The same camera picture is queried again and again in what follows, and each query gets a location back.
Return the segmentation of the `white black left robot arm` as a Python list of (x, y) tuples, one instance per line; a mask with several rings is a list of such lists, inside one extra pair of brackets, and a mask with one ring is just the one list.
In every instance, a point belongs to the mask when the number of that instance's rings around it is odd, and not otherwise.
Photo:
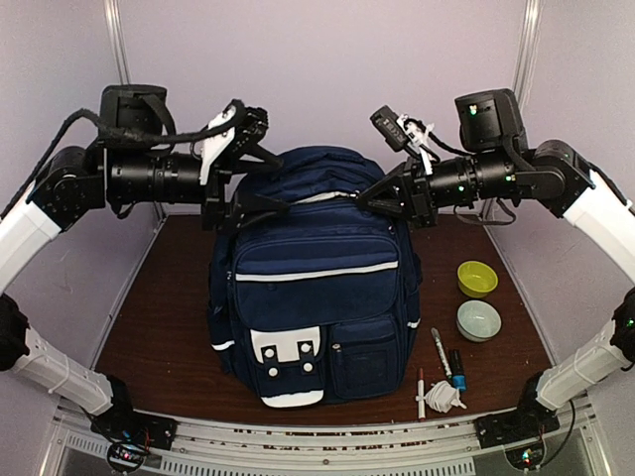
[(106, 86), (96, 110), (63, 120), (1, 214), (2, 370), (122, 440), (142, 432), (142, 418), (124, 383), (94, 362), (159, 206), (192, 205), (204, 230), (222, 233), (284, 208), (228, 189), (281, 165), (263, 145), (265, 109), (232, 99), (179, 132), (167, 98), (157, 85)]

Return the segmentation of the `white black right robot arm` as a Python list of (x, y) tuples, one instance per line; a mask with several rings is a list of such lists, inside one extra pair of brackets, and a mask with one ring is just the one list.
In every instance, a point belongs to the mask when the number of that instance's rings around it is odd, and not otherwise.
[[(442, 208), (472, 207), (484, 199), (513, 205), (532, 200), (594, 244), (625, 277), (634, 277), (634, 204), (601, 168), (559, 139), (530, 147), (510, 89), (463, 95), (454, 104), (462, 148), (446, 161), (430, 150), (429, 142), (447, 147), (432, 126), (388, 106), (371, 115), (387, 145), (409, 158), (357, 194), (360, 208), (431, 227)], [(591, 340), (526, 382), (509, 429), (531, 436), (578, 394), (633, 365), (634, 294), (628, 292)]]

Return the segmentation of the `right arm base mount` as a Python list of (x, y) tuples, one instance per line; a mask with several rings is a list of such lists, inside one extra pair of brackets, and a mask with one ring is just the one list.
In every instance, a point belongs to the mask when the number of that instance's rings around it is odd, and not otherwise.
[(474, 421), (475, 433), (482, 449), (537, 439), (525, 448), (505, 451), (507, 462), (524, 473), (540, 471), (555, 460), (569, 442), (576, 421), (575, 406), (569, 400), (570, 427), (560, 446), (556, 450), (549, 450), (544, 437), (548, 432), (558, 430), (560, 422), (555, 411), (543, 407), (537, 401), (541, 376), (541, 373), (537, 373), (525, 383), (514, 410), (481, 416)]

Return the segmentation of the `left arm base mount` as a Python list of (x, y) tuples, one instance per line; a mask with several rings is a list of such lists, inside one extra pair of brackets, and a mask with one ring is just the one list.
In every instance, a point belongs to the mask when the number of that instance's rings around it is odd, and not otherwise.
[(112, 407), (99, 416), (85, 415), (90, 429), (109, 442), (106, 462), (110, 468), (129, 475), (141, 468), (152, 448), (172, 448), (178, 423), (171, 417), (135, 411), (126, 384), (114, 376), (107, 376), (107, 382), (113, 393)]

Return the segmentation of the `navy blue student backpack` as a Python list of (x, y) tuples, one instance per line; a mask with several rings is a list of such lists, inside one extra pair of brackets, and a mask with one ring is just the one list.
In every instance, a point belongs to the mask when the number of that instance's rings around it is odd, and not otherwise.
[(223, 370), (270, 408), (391, 394), (421, 321), (422, 271), (407, 224), (356, 205), (384, 172), (335, 146), (282, 159), (235, 192), (288, 210), (215, 240), (210, 345)]

